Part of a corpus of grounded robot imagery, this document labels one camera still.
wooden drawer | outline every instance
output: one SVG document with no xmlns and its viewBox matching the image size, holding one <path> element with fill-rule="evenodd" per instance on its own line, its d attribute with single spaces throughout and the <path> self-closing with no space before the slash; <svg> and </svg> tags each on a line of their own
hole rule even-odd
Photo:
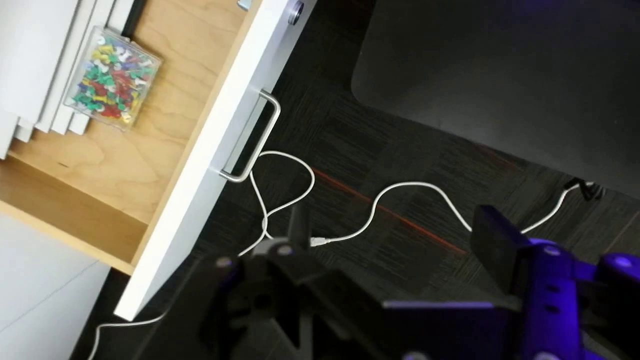
<svg viewBox="0 0 640 360">
<path fill-rule="evenodd" d="M 164 63 L 135 127 L 39 134 L 0 164 L 0 210 L 131 274 L 133 320 L 192 250 L 315 2 L 148 0 L 137 40 Z"/>
</svg>

